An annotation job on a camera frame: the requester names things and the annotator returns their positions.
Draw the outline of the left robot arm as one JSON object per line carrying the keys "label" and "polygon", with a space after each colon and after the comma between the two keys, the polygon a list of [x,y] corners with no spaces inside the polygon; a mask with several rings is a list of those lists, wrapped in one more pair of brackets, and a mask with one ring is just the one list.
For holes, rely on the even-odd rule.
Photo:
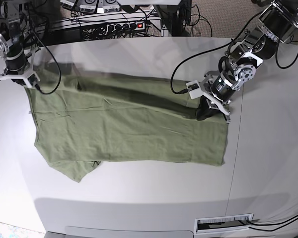
{"label": "left robot arm", "polygon": [[292,31],[298,30],[298,0],[274,0],[258,17],[259,24],[253,30],[244,29],[243,36],[229,43],[218,70],[206,73],[206,82],[198,90],[197,120],[216,114],[229,118],[232,95],[255,77],[262,63],[276,54]]}

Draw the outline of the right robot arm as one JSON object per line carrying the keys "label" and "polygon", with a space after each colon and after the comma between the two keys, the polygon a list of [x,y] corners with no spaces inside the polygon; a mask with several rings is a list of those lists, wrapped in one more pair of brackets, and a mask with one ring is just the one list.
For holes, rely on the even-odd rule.
{"label": "right robot arm", "polygon": [[0,0],[0,57],[8,71],[16,72],[27,64],[21,24],[26,20],[28,0]]}

